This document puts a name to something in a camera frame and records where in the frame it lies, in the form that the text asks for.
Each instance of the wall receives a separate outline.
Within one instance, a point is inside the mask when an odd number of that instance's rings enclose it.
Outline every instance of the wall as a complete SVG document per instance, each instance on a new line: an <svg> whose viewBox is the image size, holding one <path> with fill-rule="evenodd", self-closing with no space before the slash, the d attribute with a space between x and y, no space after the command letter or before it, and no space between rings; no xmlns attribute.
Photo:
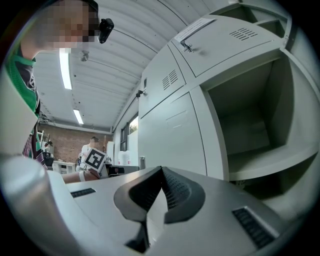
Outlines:
<svg viewBox="0 0 320 256"><path fill-rule="evenodd" d="M75 163L81 152L82 146L89 144L89 140L95 136L99 138L98 150L103 149L105 135L100 133L86 132L80 130L71 130L59 128L51 125L38 125L38 131L46 135L50 134L50 139L54 146L54 159L61 159L66 162ZM106 145L112 141L111 135L106 135Z"/></svg>

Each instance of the locker door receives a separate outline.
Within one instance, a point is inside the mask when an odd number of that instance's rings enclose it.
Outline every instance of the locker door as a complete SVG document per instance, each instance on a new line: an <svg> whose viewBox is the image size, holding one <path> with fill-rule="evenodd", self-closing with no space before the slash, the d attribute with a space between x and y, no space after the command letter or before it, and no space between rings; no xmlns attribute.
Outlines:
<svg viewBox="0 0 320 256"><path fill-rule="evenodd" d="M189 93L165 100L139 120L138 155L145 167L168 166L207 175L204 146Z"/></svg>
<svg viewBox="0 0 320 256"><path fill-rule="evenodd" d="M143 71L141 80L141 90L145 91L139 99L141 118L186 84L176 59L167 45Z"/></svg>
<svg viewBox="0 0 320 256"><path fill-rule="evenodd" d="M177 40L172 40L196 77L248 49L280 39L264 28L240 19L218 15L204 18L216 20L186 39L194 52L184 51Z"/></svg>

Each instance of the ceiling light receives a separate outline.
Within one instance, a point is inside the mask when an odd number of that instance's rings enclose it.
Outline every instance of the ceiling light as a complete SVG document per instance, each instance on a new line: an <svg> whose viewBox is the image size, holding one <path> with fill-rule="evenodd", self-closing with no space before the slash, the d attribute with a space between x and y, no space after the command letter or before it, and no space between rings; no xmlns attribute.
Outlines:
<svg viewBox="0 0 320 256"><path fill-rule="evenodd" d="M78 120L78 123L79 123L80 125L83 125L84 122L82 121L82 118L81 118L81 115L80 115L79 110L74 109L73 112L74 112L74 114L75 114L76 119Z"/></svg>
<svg viewBox="0 0 320 256"><path fill-rule="evenodd" d="M70 67L69 67L69 53L60 52L60 69L63 80L64 88L72 90L70 79Z"/></svg>

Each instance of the ceiling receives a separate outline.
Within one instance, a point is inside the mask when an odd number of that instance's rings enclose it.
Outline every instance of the ceiling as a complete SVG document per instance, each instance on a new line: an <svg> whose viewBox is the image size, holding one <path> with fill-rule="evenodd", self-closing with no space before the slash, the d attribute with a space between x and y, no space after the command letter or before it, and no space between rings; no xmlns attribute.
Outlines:
<svg viewBox="0 0 320 256"><path fill-rule="evenodd" d="M177 33L205 14L236 1L96 0L99 18L114 30L104 44L89 44L88 61L80 49L70 55L72 90L64 88L59 52L36 57L34 76L41 98L41 122L87 131L109 132L140 84L143 70ZM80 125L73 109L81 113Z"/></svg>

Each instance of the hair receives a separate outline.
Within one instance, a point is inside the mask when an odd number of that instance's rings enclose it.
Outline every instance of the hair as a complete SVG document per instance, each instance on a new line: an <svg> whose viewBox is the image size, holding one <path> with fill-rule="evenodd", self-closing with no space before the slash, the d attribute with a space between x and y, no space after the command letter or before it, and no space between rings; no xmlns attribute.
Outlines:
<svg viewBox="0 0 320 256"><path fill-rule="evenodd" d="M90 141L92 142L99 142L99 139L96 136L93 136Z"/></svg>
<svg viewBox="0 0 320 256"><path fill-rule="evenodd" d="M99 17L98 17L98 4L93 0L82 0L88 5L90 13L94 13L94 17L89 17L89 30L88 35L82 37L83 42L94 42L95 36L99 30Z"/></svg>

